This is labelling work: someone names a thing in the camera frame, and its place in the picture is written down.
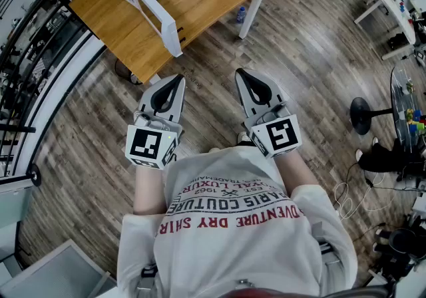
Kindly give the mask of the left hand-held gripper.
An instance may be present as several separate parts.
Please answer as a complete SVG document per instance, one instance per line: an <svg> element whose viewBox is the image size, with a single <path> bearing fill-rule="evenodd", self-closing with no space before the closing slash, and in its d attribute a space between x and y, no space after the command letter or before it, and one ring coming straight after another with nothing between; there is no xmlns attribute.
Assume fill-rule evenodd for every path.
<svg viewBox="0 0 426 298"><path fill-rule="evenodd" d="M142 95L134 123L128 125L125 156L136 166L163 170L175 158L182 126L186 80L172 75L150 86ZM144 112L155 112L149 116Z"/></svg>

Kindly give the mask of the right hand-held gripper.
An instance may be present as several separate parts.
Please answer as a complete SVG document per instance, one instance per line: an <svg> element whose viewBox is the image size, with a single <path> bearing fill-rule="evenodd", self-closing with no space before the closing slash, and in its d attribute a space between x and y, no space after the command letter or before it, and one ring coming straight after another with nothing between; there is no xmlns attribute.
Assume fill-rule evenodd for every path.
<svg viewBox="0 0 426 298"><path fill-rule="evenodd" d="M249 117L244 128L265 158L275 158L302 145L297 116L290 114L284 93L270 77L251 69L237 69L235 81ZM261 107L273 108L257 113Z"/></svg>

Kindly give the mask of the person's left forearm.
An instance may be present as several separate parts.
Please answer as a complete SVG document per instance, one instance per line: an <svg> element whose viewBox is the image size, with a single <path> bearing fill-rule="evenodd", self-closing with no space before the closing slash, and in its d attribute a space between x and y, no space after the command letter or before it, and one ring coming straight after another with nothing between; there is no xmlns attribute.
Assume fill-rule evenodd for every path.
<svg viewBox="0 0 426 298"><path fill-rule="evenodd" d="M145 166L136 167L133 213L148 216L166 213L163 171Z"/></svg>

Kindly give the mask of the person's right forearm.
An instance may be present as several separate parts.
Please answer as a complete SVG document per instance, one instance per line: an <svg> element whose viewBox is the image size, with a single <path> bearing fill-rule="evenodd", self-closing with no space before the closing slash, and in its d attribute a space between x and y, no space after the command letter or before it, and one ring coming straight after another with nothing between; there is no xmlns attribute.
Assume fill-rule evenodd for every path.
<svg viewBox="0 0 426 298"><path fill-rule="evenodd" d="M318 185L318 181L297 150L274 158L288 195L303 185Z"/></svg>

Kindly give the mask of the white table leg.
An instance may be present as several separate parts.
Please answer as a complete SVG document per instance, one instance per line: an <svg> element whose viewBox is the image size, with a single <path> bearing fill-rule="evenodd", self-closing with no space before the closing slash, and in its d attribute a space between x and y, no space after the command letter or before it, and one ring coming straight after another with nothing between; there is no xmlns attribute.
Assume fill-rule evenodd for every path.
<svg viewBox="0 0 426 298"><path fill-rule="evenodd" d="M262 0L251 0L248 12L246 14L246 18L244 19L244 23L242 24L242 27L240 29L239 37L241 39L244 39L247 36L261 3Z"/></svg>

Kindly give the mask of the black round stand base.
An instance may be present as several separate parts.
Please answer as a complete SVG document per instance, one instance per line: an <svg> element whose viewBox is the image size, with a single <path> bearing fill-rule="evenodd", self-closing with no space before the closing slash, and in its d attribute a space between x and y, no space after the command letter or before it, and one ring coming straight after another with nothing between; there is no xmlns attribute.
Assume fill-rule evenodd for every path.
<svg viewBox="0 0 426 298"><path fill-rule="evenodd" d="M392 114L393 109L371 110L367 101L362 97L352 100L349 109L350 120L354 130L361 136L366 135L371 128L371 119L376 116Z"/></svg>

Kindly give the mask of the round glass table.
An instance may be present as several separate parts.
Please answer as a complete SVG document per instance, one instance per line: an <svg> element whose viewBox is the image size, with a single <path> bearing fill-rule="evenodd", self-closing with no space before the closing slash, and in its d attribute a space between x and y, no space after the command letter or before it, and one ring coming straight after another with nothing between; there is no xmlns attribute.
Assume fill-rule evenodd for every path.
<svg viewBox="0 0 426 298"><path fill-rule="evenodd" d="M413 154L419 151L421 147L419 140L426 135L426 132L422 134L410 133L405 120L405 111L407 109L421 110L415 94L414 82L404 69L394 67L391 72L390 84L391 106L396 135L404 152Z"/></svg>

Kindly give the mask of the black metal railing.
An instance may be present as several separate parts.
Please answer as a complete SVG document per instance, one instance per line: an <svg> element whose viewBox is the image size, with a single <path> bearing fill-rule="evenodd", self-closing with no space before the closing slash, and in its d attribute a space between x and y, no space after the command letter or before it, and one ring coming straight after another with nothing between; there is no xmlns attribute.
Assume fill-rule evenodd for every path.
<svg viewBox="0 0 426 298"><path fill-rule="evenodd" d="M71 8L35 0L0 54L0 192L39 186L39 145L67 95L105 51Z"/></svg>

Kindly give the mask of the person's white printed shirt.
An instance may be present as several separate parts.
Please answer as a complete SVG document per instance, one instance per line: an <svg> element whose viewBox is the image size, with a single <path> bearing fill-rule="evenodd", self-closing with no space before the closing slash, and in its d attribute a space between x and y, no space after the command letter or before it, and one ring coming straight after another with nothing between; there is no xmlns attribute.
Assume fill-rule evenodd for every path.
<svg viewBox="0 0 426 298"><path fill-rule="evenodd" d="M289 196L255 146L162 171L166 213L123 217L117 285L128 298L321 297L353 287L356 252L319 184Z"/></svg>

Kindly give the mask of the colourful toy blocks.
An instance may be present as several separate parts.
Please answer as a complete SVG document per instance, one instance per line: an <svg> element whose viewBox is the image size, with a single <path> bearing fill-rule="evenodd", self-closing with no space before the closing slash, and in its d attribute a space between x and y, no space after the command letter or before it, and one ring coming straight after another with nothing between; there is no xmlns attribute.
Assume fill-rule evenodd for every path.
<svg viewBox="0 0 426 298"><path fill-rule="evenodd" d="M409 108L405 111L405 120L410 133L426 132L426 115L422 115L421 110Z"/></svg>

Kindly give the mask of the long white desk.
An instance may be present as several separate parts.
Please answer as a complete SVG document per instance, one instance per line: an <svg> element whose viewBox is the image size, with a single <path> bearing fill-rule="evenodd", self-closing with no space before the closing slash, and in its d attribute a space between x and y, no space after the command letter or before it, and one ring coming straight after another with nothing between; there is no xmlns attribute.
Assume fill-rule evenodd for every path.
<svg viewBox="0 0 426 298"><path fill-rule="evenodd" d="M411 17L409 12L405 9L405 6L403 6L403 10L401 10L400 3L401 0L367 0L366 10L354 20L354 23L358 25L363 19L378 9L380 5L383 5L388 10L389 14L393 17L396 22L396 26L393 28L393 30L399 29L399 31L403 33L405 37L405 42L401 47L398 47L395 50L382 55L381 60L383 61L403 53L408 53L412 50L416 42L415 30L413 24L410 22Z"/></svg>

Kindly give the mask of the grey cabinet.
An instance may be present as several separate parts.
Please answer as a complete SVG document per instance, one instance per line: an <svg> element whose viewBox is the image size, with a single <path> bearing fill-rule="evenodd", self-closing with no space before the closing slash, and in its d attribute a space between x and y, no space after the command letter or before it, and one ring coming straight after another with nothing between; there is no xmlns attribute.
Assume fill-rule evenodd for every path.
<svg viewBox="0 0 426 298"><path fill-rule="evenodd" d="M114 287L111 274L70 239L0 286L0 298L96 298Z"/></svg>

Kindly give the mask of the black swivel chair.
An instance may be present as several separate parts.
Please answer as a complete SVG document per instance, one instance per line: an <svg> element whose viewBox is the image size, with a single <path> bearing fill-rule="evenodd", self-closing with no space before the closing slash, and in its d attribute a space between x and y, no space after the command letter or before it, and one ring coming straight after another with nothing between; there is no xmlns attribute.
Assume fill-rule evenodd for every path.
<svg viewBox="0 0 426 298"><path fill-rule="evenodd" d="M387 261L382 266L385 277L399 281L409 274L414 265L426 259L426 229L422 227L416 231L378 229L375 234L373 251L382 254Z"/></svg>

